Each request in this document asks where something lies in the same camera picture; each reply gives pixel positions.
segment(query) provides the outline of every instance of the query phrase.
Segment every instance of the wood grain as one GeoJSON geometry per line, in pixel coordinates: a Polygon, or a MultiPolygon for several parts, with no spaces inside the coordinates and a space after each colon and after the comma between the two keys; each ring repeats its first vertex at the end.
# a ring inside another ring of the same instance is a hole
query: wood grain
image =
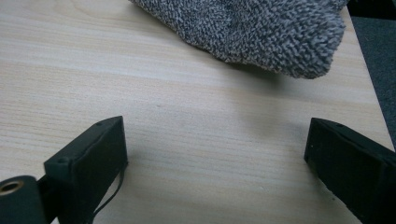
{"type": "Polygon", "coordinates": [[[3,0],[0,179],[123,115],[130,165],[95,223],[359,223],[303,160],[312,117],[392,148],[342,15],[331,72],[303,80],[217,61],[126,0],[3,0]]]}

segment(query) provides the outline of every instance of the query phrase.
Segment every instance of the black device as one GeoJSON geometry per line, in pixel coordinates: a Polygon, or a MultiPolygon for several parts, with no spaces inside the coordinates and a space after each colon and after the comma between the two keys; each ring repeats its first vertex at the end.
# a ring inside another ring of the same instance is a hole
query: black device
{"type": "Polygon", "coordinates": [[[347,126],[311,119],[304,159],[363,224],[395,224],[396,153],[347,126]]]}
{"type": "Polygon", "coordinates": [[[92,223],[120,189],[127,164],[122,117],[97,122],[45,161],[38,181],[22,175],[0,182],[0,223],[92,223]],[[118,174],[115,194],[96,209],[118,174]]]}

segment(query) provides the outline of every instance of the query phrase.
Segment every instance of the gray floor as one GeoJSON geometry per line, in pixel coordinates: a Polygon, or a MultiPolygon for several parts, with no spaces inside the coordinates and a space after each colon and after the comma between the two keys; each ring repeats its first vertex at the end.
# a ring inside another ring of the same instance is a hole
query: gray floor
{"type": "Polygon", "coordinates": [[[352,22],[396,147],[396,21],[352,17],[352,22]]]}

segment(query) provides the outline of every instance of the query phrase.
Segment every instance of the light wood tabletop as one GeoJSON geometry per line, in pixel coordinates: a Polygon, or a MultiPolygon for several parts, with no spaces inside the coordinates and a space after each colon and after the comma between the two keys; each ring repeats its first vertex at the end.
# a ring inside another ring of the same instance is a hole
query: light wood tabletop
{"type": "Polygon", "coordinates": [[[127,0],[3,0],[0,180],[122,115],[130,164],[94,223],[360,223],[303,159],[313,117],[393,148],[341,13],[331,71],[305,80],[218,61],[127,0]]]}

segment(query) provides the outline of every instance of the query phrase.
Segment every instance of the gray knit fabric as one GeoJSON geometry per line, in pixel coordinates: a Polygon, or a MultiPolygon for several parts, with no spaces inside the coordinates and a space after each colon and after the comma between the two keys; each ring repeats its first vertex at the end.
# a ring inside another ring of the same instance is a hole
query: gray knit fabric
{"type": "Polygon", "coordinates": [[[131,0],[184,41],[226,63],[291,77],[325,75],[347,0],[131,0]]]}

